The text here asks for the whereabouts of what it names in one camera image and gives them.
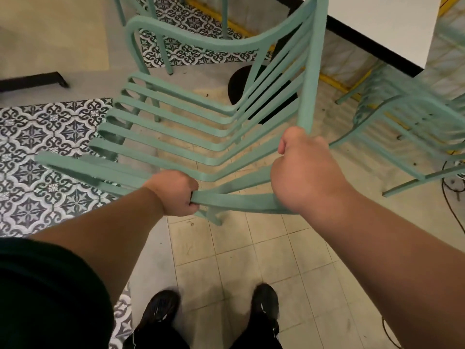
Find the hand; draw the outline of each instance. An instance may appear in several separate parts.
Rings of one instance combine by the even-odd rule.
[[[192,192],[199,189],[199,183],[181,171],[163,170],[152,175],[142,187],[152,190],[160,198],[165,215],[182,217],[199,210],[198,204],[191,203]]]
[[[333,197],[355,191],[322,137],[310,138],[300,127],[284,131],[271,167],[271,187],[289,210],[302,214],[329,208]]]

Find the shoe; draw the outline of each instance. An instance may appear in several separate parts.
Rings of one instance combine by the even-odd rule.
[[[166,323],[171,325],[179,309],[181,296],[174,290],[166,289],[156,293],[150,299],[138,328],[152,323]]]
[[[279,302],[278,294],[274,289],[266,284],[257,285],[252,295],[252,304],[250,308],[250,317],[258,314],[266,314],[273,325],[273,332],[276,335],[279,333],[278,316]]]

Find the person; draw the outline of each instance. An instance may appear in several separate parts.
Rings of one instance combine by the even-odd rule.
[[[465,347],[465,254],[358,193],[323,138],[291,127],[278,152],[276,197],[340,256],[402,346]],[[197,189],[189,176],[164,170],[109,205],[27,239],[2,239],[0,347],[106,348],[112,304],[148,233],[164,215],[196,212]],[[156,294],[125,346],[187,348],[171,326],[178,303],[176,293]],[[278,311],[272,287],[259,285],[233,346],[280,348]]]

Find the tabletop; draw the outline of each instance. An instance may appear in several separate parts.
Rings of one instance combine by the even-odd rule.
[[[327,28],[413,77],[425,68],[440,2],[329,0]]]

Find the forearm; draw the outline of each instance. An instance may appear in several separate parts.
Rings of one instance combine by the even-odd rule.
[[[80,256],[100,276],[116,303],[148,234],[163,216],[158,196],[143,187],[102,208],[31,236]]]
[[[304,218],[356,276],[406,348],[465,342],[465,254],[352,191]]]

